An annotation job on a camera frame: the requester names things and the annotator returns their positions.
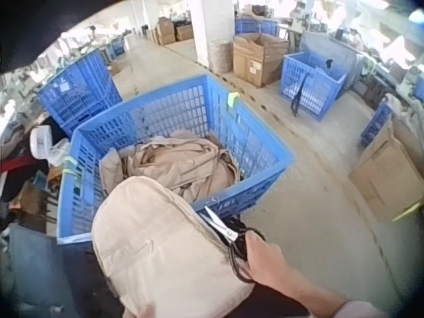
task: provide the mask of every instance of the beige garment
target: beige garment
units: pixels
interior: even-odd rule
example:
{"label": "beige garment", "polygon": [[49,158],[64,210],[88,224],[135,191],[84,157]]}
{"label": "beige garment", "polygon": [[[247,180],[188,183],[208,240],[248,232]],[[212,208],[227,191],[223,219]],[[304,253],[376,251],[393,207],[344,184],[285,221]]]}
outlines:
{"label": "beige garment", "polygon": [[99,169],[103,194],[109,195],[124,180],[121,158],[119,158],[115,148],[110,148],[106,155],[99,161]]}
{"label": "beige garment", "polygon": [[119,184],[91,234],[103,273],[134,314],[153,305],[155,318],[221,318],[253,289],[189,203],[150,178]]}
{"label": "beige garment", "polygon": [[[206,139],[190,138],[189,132],[176,132],[174,136],[183,138],[156,137],[137,146],[135,155],[126,161],[128,175],[155,179],[187,202],[203,199],[240,181],[240,172],[228,150],[219,149]],[[112,161],[117,164],[115,156],[108,153],[100,163],[101,179],[112,183],[102,182],[107,193],[123,181],[123,176],[116,176],[114,169],[105,165]]]}

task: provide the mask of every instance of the sleeve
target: sleeve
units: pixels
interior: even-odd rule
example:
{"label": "sleeve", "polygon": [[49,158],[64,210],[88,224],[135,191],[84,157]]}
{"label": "sleeve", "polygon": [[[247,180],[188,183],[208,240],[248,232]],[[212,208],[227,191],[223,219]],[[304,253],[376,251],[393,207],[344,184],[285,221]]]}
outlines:
{"label": "sleeve", "polygon": [[370,303],[352,300],[340,307],[333,318],[388,318],[388,316]]}

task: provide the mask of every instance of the scissor blade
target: scissor blade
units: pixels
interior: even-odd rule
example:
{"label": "scissor blade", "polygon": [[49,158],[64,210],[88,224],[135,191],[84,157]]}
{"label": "scissor blade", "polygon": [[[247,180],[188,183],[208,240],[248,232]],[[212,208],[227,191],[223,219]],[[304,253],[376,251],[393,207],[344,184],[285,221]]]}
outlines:
{"label": "scissor blade", "polygon": [[233,230],[229,229],[228,227],[226,227],[225,225],[222,227],[219,224],[216,224],[213,220],[211,220],[210,218],[201,215],[201,217],[203,217],[203,219],[208,222],[215,230],[217,230],[218,232],[220,232],[225,238],[227,238],[227,240],[231,241],[231,242],[235,242],[237,237],[239,236],[238,233],[234,232]]}
{"label": "scissor blade", "polygon": [[218,224],[221,227],[227,228],[227,226],[224,224],[224,222],[222,222],[221,219],[218,217],[218,215],[216,215],[210,208],[205,206],[205,210],[209,214],[209,216],[210,216],[210,218],[212,219],[213,222],[215,222],[216,224]]}

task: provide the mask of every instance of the blue plastic crate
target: blue plastic crate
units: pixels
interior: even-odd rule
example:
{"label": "blue plastic crate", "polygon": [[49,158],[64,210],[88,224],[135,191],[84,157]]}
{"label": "blue plastic crate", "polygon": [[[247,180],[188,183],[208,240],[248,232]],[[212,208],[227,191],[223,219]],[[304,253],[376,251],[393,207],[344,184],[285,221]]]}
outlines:
{"label": "blue plastic crate", "polygon": [[74,115],[70,120],[63,124],[62,129],[68,136],[72,136],[75,128],[80,126],[83,122],[96,116],[102,111],[105,111],[106,109],[110,108],[110,106],[114,106],[120,103],[121,101],[122,97],[119,95],[119,92],[115,87],[112,78],[109,78],[107,91],[103,98],[97,103],[92,104],[91,107],[88,107],[84,111]]}
{"label": "blue plastic crate", "polygon": [[122,38],[117,38],[114,41],[112,41],[112,48],[115,53],[115,56],[120,56],[121,54],[125,53],[124,49],[124,40]]}
{"label": "blue plastic crate", "polygon": [[424,78],[422,75],[418,77],[413,94],[416,96],[416,98],[424,101]]}
{"label": "blue plastic crate", "polygon": [[364,146],[368,146],[376,137],[380,129],[393,113],[392,109],[383,101],[379,104],[376,113],[360,134]]}
{"label": "blue plastic crate", "polygon": [[50,79],[38,91],[38,98],[63,128],[81,114],[91,111],[98,103],[104,102],[110,91],[117,93],[100,52],[95,50]]}
{"label": "blue plastic crate", "polygon": [[112,61],[113,61],[113,60],[115,60],[115,59],[117,58],[117,55],[116,55],[116,53],[115,53],[115,49],[113,48],[113,46],[112,46],[112,44],[111,44],[111,43],[109,43],[109,44],[107,45],[107,50],[108,50],[108,52],[109,52],[109,55],[110,55],[111,60],[112,60]]}
{"label": "blue plastic crate", "polygon": [[300,52],[284,58],[279,94],[292,100],[306,77],[300,99],[300,109],[321,121],[334,103],[343,82],[346,70],[314,52]]}
{"label": "blue plastic crate", "polygon": [[260,23],[252,18],[236,18],[235,34],[257,33],[260,31]]}
{"label": "blue plastic crate", "polygon": [[278,22],[271,20],[263,20],[260,24],[260,32],[266,33],[272,36],[278,36]]}
{"label": "blue plastic crate", "polygon": [[178,129],[202,137],[212,130],[231,151],[243,177],[243,181],[192,203],[192,207],[200,212],[208,205],[226,217],[254,206],[294,158],[241,100],[229,107],[228,94],[219,81],[198,76],[138,95],[79,126],[70,145],[70,156],[78,164],[66,162],[65,169],[71,173],[62,176],[58,242],[91,240],[91,222],[104,200],[99,160],[110,147],[121,149],[156,135],[169,136]]}

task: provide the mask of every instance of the hand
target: hand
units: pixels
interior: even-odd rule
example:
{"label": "hand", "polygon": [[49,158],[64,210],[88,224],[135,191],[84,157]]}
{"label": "hand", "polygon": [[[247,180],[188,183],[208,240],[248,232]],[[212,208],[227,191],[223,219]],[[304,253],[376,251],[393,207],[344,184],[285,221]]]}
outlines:
{"label": "hand", "polygon": [[291,288],[296,271],[287,264],[280,247],[265,242],[253,231],[246,233],[246,247],[250,277],[287,295],[289,290],[284,288]]}
{"label": "hand", "polygon": [[138,312],[137,316],[134,316],[127,308],[125,308],[122,318],[154,318],[154,308],[151,305],[147,305],[144,309]]}

